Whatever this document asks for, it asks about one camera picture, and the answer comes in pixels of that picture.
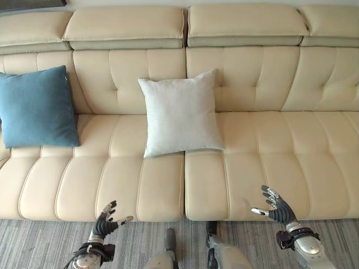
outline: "sofa seat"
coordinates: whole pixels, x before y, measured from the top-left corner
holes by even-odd
[[[111,200],[115,219],[183,215],[184,154],[143,158],[146,115],[79,115],[78,130],[75,148],[0,140],[0,219],[92,221]]]
[[[299,219],[359,217],[359,112],[217,113],[224,151],[185,153],[191,220],[264,220],[266,184]]]

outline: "robotic hand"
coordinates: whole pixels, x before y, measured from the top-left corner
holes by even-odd
[[[298,223],[291,207],[273,189],[262,185],[263,196],[272,210],[252,208],[252,212],[267,216],[286,226],[286,231],[277,232],[277,243],[281,249],[291,248],[305,269],[335,269],[324,252],[319,235],[309,227]]]
[[[113,260],[115,245],[104,245],[107,235],[134,219],[128,216],[120,221],[113,222],[111,215],[115,212],[116,201],[112,201],[102,210],[91,231],[89,240],[82,244],[78,251],[73,253],[72,259],[64,269],[72,263],[73,269],[99,269],[103,262]]]

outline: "floor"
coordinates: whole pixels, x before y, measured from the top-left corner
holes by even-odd
[[[306,221],[320,234],[326,253],[338,269],[359,268],[359,219]],[[62,268],[71,253],[89,236],[92,223],[0,220],[0,268]],[[166,228],[177,233],[180,268],[205,269],[205,222],[183,219],[167,223],[130,223],[111,234],[116,244],[114,262],[103,269],[144,268],[151,256],[162,251]],[[220,222],[220,235],[239,246],[256,269],[299,269],[295,253],[281,251],[273,222]]]

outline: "pillow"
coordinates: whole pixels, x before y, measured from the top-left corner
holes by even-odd
[[[79,146],[66,67],[0,73],[0,118],[6,148]]]
[[[215,70],[188,79],[139,79],[148,123],[144,157],[223,149],[214,112],[214,80]]]

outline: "cream leather sofa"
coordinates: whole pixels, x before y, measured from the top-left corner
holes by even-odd
[[[65,64],[81,141],[10,150],[0,142],[0,218],[88,221],[116,199],[117,218],[263,220],[250,212],[266,207],[261,184],[300,219],[359,217],[358,9],[299,10],[191,7],[188,48],[177,7],[0,17],[0,72]],[[225,150],[144,159],[137,78],[211,68]]]

